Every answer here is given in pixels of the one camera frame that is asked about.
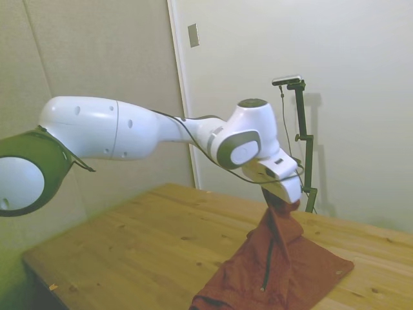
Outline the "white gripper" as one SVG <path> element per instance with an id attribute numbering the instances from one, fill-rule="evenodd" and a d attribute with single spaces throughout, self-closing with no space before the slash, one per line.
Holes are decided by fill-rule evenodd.
<path id="1" fill-rule="evenodd" d="M 287 203 L 296 203 L 301 197 L 301 183 L 298 175 L 283 181 L 261 184 L 262 188 Z"/>

